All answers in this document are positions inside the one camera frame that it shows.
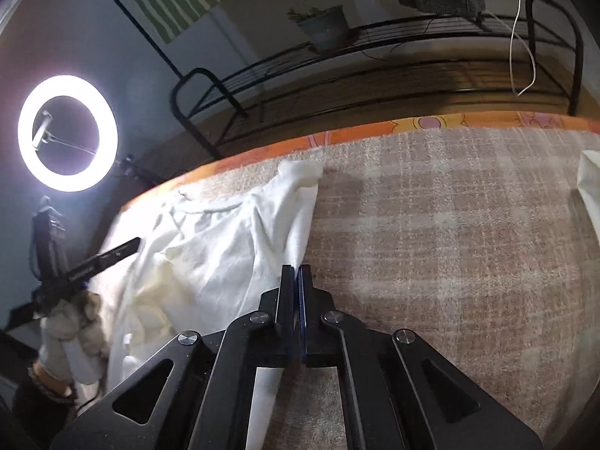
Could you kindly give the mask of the left hand in white glove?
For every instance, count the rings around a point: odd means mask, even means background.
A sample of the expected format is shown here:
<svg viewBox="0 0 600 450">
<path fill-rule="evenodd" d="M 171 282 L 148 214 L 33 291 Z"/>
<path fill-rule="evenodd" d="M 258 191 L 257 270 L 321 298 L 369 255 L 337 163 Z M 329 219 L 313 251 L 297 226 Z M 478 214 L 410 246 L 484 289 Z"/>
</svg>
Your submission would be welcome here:
<svg viewBox="0 0 600 450">
<path fill-rule="evenodd" d="M 40 321 L 39 362 L 53 379 L 92 385 L 104 377 L 108 344 L 102 305 L 100 295 L 81 291 L 70 301 L 60 298 Z"/>
</svg>

